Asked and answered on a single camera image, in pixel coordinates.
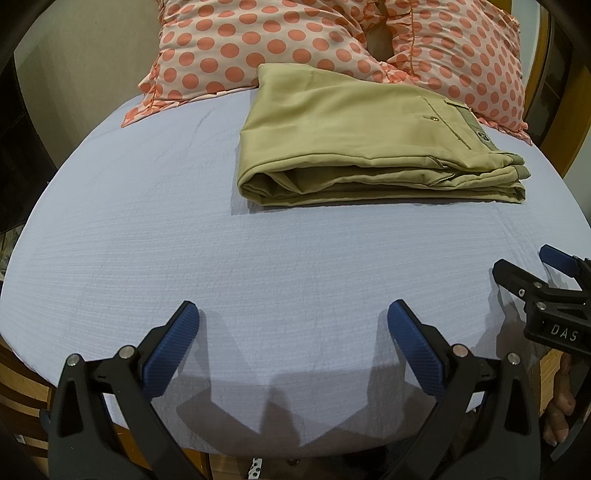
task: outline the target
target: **bolt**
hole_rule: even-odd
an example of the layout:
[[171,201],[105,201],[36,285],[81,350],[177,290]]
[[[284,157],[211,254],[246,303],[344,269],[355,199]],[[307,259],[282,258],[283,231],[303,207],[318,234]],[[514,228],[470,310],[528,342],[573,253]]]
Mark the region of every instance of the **bolt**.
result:
[[80,355],[78,355],[77,353],[73,353],[66,359],[66,364],[69,367],[75,367],[79,361],[80,361]]
[[455,356],[464,358],[468,355],[468,348],[465,345],[462,345],[461,343],[457,343],[452,347],[452,352]]
[[125,345],[119,350],[119,356],[121,358],[131,358],[135,353],[135,347],[132,345]]
[[521,362],[521,358],[519,357],[519,355],[517,355],[514,352],[511,352],[509,355],[507,355],[507,360],[509,360],[509,363],[511,365],[519,365],[519,363]]

